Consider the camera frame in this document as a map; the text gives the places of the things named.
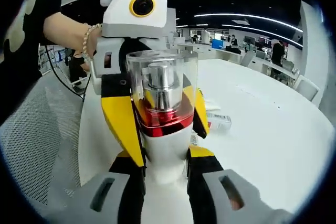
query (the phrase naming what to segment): black cable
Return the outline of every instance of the black cable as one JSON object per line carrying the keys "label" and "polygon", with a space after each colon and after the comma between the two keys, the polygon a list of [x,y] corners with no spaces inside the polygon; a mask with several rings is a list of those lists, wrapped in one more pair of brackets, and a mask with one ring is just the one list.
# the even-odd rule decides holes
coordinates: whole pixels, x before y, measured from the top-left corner
{"label": "black cable", "polygon": [[54,72],[54,74],[56,75],[57,79],[68,89],[70,90],[72,93],[74,93],[76,96],[80,97],[82,101],[84,101],[84,98],[82,98],[79,94],[77,94],[76,92],[74,92],[74,90],[70,89],[61,79],[60,77],[56,74],[56,71],[54,70],[54,67],[53,67],[53,63],[51,61],[51,58],[50,58],[50,55],[49,55],[49,52],[48,52],[48,48],[47,46],[45,46],[46,48],[46,51],[47,51],[47,56],[48,56],[48,59],[49,59],[49,62],[50,62],[50,65],[51,65],[51,69],[52,71]]}
{"label": "black cable", "polygon": [[84,89],[84,93],[83,93],[83,101],[85,100],[86,89],[88,88],[88,85],[89,85],[89,83],[90,83],[90,78],[91,78],[91,74],[90,74],[90,76],[89,76],[89,78],[88,78],[88,83],[86,83],[86,86],[85,86],[85,89]]}

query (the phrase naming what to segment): clear plastic container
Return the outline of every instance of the clear plastic container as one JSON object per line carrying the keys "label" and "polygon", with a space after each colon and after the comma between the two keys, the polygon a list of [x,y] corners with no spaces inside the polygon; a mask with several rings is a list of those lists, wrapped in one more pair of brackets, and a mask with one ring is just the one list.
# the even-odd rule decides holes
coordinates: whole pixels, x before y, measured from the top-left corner
{"label": "clear plastic container", "polygon": [[193,122],[197,53],[170,49],[127,55],[132,97],[143,132],[163,136]]}

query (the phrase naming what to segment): yellow ring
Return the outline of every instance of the yellow ring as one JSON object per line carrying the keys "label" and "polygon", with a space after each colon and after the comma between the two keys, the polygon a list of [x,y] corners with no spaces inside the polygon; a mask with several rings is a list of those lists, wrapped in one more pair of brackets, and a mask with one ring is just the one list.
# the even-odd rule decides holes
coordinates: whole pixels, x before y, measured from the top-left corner
{"label": "yellow ring", "polygon": [[134,4],[135,1],[137,1],[137,0],[132,0],[132,1],[130,2],[130,12],[131,12],[131,14],[132,14],[133,16],[135,16],[135,17],[138,17],[138,18],[144,18],[144,17],[147,17],[147,16],[149,16],[149,15],[154,11],[154,9],[155,9],[155,0],[151,0],[151,1],[153,2],[153,8],[152,8],[152,10],[151,10],[148,14],[146,14],[146,15],[138,15],[138,14],[136,14],[136,13],[134,12],[134,10],[133,10],[133,4]]}

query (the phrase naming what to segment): camera lens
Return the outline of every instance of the camera lens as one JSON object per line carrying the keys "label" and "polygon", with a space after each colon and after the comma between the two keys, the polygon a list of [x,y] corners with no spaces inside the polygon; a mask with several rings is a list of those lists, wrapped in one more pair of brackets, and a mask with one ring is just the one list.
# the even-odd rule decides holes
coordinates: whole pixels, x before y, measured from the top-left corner
{"label": "camera lens", "polygon": [[133,4],[133,11],[139,16],[145,16],[153,10],[152,0],[136,0]]}

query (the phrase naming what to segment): black panel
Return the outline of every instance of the black panel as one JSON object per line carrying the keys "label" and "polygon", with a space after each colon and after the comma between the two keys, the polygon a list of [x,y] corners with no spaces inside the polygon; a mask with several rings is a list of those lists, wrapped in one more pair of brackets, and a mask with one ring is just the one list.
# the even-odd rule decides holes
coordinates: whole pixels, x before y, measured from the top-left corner
{"label": "black panel", "polygon": [[118,223],[140,224],[145,195],[144,167],[138,167],[130,157],[117,157],[109,171],[130,175],[122,194]]}
{"label": "black panel", "polygon": [[101,97],[130,96],[131,81],[128,73],[104,74],[101,77]]}
{"label": "black panel", "polygon": [[193,157],[188,153],[188,188],[195,224],[217,224],[215,205],[203,173],[223,170],[215,156]]}
{"label": "black panel", "polygon": [[200,136],[201,138],[206,138],[206,131],[205,131],[205,128],[202,124],[202,121],[195,109],[195,112],[194,112],[194,125],[193,125],[193,130],[197,133],[198,136]]}
{"label": "black panel", "polygon": [[127,72],[126,55],[131,52],[150,50],[148,46],[138,39],[125,38],[119,50],[119,66],[122,73]]}

